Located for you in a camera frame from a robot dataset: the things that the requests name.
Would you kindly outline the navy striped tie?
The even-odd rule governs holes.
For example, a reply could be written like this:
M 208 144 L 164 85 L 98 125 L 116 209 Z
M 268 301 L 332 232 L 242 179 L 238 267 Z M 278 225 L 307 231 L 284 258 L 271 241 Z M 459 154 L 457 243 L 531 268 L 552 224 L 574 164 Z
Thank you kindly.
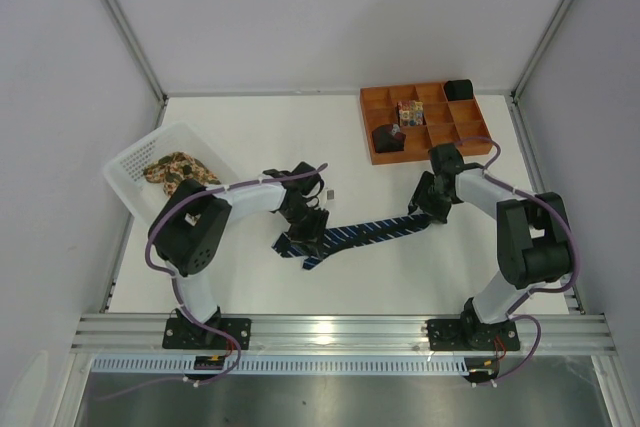
M 293 242 L 281 234 L 272 249 L 282 258 L 302 258 L 302 268 L 310 271 L 325 259 L 340 252 L 395 240 L 427 229 L 433 219 L 427 214 L 413 214 L 361 224 L 331 227 L 315 246 Z

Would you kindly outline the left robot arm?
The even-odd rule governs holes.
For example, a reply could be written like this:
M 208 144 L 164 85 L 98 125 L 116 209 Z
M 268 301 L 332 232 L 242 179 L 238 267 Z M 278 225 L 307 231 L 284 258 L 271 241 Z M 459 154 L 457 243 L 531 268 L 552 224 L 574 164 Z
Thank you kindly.
M 220 329 L 219 303 L 200 275 L 212 262 L 229 223 L 260 213 L 288 222 L 285 243 L 306 256 L 324 253 L 329 213 L 317 204 L 324 188 L 320 172 L 302 162 L 293 171 L 268 170 L 230 185 L 181 182 L 148 231 L 147 266 L 171 280 L 178 310 L 198 335 L 230 336 Z

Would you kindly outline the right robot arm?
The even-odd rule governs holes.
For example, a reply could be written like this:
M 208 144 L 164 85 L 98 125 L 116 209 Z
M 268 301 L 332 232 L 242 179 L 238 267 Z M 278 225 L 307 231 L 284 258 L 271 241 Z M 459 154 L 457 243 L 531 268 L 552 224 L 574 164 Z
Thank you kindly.
M 533 194 L 492 176 L 478 163 L 467 163 L 453 143 L 430 150 L 432 170 L 422 174 L 409 202 L 438 224 L 452 207 L 470 204 L 496 222 L 499 272 L 478 295 L 468 299 L 455 320 L 427 323 L 434 350 L 487 350 L 513 328 L 513 314 L 535 293 L 556 293 L 548 285 L 575 278 L 576 248 L 562 198 Z

